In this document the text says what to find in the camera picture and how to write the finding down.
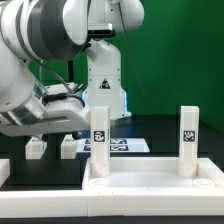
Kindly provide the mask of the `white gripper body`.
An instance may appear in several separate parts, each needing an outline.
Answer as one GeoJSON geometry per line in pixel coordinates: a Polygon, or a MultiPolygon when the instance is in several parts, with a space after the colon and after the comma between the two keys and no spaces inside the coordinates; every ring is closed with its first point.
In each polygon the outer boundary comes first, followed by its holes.
{"type": "Polygon", "coordinates": [[[6,136],[35,136],[53,133],[70,133],[90,128],[91,108],[83,101],[80,92],[52,92],[44,98],[47,109],[33,123],[20,121],[17,125],[2,123],[0,132],[6,136]]]}

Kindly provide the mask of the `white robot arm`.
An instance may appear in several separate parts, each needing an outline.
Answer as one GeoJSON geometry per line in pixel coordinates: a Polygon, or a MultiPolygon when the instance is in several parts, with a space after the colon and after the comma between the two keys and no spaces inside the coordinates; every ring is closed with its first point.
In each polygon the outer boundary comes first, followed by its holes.
{"type": "Polygon", "coordinates": [[[0,133],[8,136],[87,130],[94,106],[127,116],[121,54],[106,39],[139,28],[140,0],[0,1],[0,133]],[[88,88],[44,86],[28,63],[70,61],[87,52],[88,88]]]}

